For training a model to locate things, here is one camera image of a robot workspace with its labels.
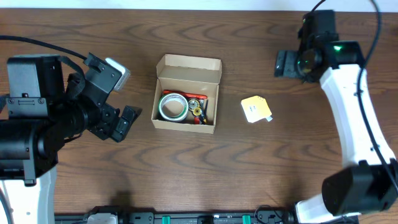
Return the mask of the cardboard box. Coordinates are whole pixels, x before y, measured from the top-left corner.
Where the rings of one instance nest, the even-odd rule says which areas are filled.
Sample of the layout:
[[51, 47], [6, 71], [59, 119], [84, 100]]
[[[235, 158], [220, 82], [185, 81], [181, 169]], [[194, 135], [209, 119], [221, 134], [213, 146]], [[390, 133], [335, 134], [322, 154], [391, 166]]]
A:
[[222, 62], [166, 54], [156, 65], [151, 121], [157, 129], [213, 134]]

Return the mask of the correction tape dispenser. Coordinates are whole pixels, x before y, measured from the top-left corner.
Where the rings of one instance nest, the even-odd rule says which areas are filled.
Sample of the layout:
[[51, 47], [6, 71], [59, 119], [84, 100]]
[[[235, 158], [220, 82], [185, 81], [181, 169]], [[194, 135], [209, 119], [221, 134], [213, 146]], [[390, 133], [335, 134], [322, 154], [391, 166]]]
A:
[[194, 124], [206, 124], [205, 112], [202, 108], [204, 100], [190, 98], [188, 100], [188, 109], [194, 117]]

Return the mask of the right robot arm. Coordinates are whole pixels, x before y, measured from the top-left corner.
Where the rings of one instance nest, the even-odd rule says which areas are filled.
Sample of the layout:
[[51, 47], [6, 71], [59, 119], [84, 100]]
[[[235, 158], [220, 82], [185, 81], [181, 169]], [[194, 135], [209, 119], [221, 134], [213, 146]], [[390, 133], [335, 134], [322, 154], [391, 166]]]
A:
[[343, 168], [326, 178], [320, 194], [297, 202], [285, 223], [356, 223], [397, 200], [397, 159], [377, 121], [369, 95], [365, 57], [356, 41], [340, 40], [332, 10], [302, 19], [298, 50], [281, 50], [276, 77], [318, 83], [331, 106]]

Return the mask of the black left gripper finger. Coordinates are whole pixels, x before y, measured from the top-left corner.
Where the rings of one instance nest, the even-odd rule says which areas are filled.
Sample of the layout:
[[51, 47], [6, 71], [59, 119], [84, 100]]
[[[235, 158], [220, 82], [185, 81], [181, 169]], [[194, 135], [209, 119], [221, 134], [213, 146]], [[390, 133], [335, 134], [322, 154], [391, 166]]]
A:
[[119, 118], [118, 122], [111, 131], [110, 138], [115, 142], [123, 141], [129, 132], [130, 127], [131, 123], [128, 120]]
[[121, 119], [126, 124], [132, 124], [141, 115], [142, 108], [136, 106], [125, 106], [121, 115]]

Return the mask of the small yellow spiral notepad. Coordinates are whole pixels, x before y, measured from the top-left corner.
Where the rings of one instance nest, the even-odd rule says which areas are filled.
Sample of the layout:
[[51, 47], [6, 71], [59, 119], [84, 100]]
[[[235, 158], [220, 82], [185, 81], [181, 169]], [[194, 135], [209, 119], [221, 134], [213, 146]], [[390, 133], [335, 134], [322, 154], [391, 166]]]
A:
[[241, 100], [245, 117], [249, 123], [255, 123], [262, 119], [268, 122], [272, 121], [272, 112], [265, 98], [261, 96], [252, 96]]

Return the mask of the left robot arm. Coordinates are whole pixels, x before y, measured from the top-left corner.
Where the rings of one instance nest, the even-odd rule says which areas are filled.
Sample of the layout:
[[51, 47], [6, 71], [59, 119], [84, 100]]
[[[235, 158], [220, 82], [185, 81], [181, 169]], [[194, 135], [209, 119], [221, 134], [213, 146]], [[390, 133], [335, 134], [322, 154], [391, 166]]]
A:
[[58, 152], [84, 131], [123, 141], [140, 108], [107, 103], [130, 76], [117, 61], [89, 55], [87, 71], [66, 56], [8, 59], [9, 95], [1, 100], [1, 222], [53, 223]]

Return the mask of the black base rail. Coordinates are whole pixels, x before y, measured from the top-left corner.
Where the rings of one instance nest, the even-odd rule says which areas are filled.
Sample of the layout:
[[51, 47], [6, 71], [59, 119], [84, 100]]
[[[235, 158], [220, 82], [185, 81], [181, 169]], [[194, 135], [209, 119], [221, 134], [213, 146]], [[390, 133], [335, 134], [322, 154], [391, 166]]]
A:
[[56, 214], [55, 223], [111, 223], [122, 224], [217, 224], [217, 223], [297, 223], [293, 211], [287, 208], [261, 205], [254, 211], [157, 212], [154, 209], [97, 206], [84, 214]]

